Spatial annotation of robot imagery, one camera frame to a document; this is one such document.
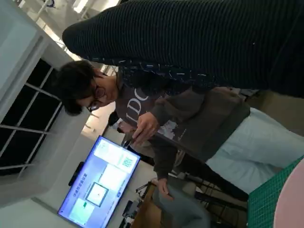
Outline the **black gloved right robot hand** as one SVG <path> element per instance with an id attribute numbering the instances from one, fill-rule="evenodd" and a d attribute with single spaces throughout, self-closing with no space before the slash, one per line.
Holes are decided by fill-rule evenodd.
<path id="1" fill-rule="evenodd" d="M 227 86 L 304 96 L 301 0 L 130 0 L 69 26 L 62 40 L 149 95 Z"/>

